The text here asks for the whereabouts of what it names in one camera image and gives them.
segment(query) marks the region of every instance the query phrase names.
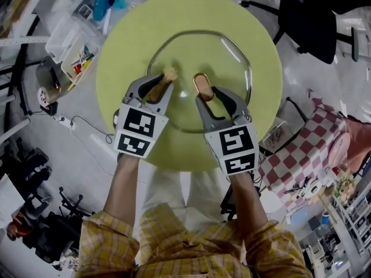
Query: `chair wheel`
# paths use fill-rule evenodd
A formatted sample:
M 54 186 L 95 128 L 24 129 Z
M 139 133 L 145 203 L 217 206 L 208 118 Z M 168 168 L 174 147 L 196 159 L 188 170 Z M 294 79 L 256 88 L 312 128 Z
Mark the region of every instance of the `chair wheel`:
M 250 6 L 250 1 L 242 0 L 239 4 L 240 4 L 243 8 L 248 8 L 248 7 Z
M 302 47 L 298 47 L 297 48 L 297 52 L 300 53 L 300 54 L 303 54 L 303 53 L 308 53 L 307 51 L 305 51 Z

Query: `yellow plaid shirt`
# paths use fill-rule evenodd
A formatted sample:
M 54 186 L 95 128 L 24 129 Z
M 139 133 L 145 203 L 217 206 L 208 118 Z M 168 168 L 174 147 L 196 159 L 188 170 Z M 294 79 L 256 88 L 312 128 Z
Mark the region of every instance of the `yellow plaid shirt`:
M 189 232 L 167 204 L 147 211 L 140 220 L 139 243 L 133 228 L 101 211 L 83 222 L 77 277 L 307 277 L 299 244 L 280 226 L 268 222 L 243 240 L 236 221 Z

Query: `blue bottle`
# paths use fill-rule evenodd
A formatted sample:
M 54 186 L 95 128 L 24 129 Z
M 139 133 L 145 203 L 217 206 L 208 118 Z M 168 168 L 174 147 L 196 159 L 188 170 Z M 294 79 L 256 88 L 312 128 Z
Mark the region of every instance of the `blue bottle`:
M 108 9 L 108 0 L 95 0 L 93 9 L 93 19 L 102 21 Z

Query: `beige pants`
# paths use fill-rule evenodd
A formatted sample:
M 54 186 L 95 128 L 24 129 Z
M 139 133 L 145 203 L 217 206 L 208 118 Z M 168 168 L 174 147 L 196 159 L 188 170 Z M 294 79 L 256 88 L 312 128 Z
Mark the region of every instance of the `beige pants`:
M 220 204 L 225 192 L 222 192 L 218 172 L 191 173 L 187 202 L 182 194 L 180 176 L 179 172 L 156 168 L 149 181 L 142 212 L 167 203 L 190 232 L 222 223 Z

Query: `white cable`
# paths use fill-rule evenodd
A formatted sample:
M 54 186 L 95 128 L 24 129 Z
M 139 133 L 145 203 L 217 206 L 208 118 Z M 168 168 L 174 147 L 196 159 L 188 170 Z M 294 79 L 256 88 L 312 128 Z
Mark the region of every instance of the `white cable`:
M 86 147 L 85 144 L 81 141 L 81 139 L 80 139 L 79 137 L 77 137 L 75 134 L 73 134 L 72 130 L 70 130 L 70 133 L 71 133 L 71 135 L 72 135 L 73 137 L 75 137 L 78 141 L 80 141 L 80 143 L 81 143 L 82 146 L 85 148 L 85 150 L 86 150 L 86 151 L 87 151 L 87 152 L 88 152 L 88 153 L 89 153 L 89 154 L 94 158 L 94 160 L 96 161 L 96 163 L 97 163 L 97 165 L 99 166 L 100 170 L 101 170 L 103 173 L 105 173 L 105 174 L 107 174 L 107 175 L 113 177 L 112 174 L 107 173 L 106 171 L 104 171 L 104 169 L 102 168 L 102 166 L 101 166 L 100 163 L 98 162 L 97 158 L 94 156 L 94 154 L 92 154 L 92 153 L 87 149 L 87 147 Z M 137 182 L 141 182 L 141 183 L 144 183 L 144 184 L 147 185 L 147 183 L 145 183 L 144 181 L 137 180 Z

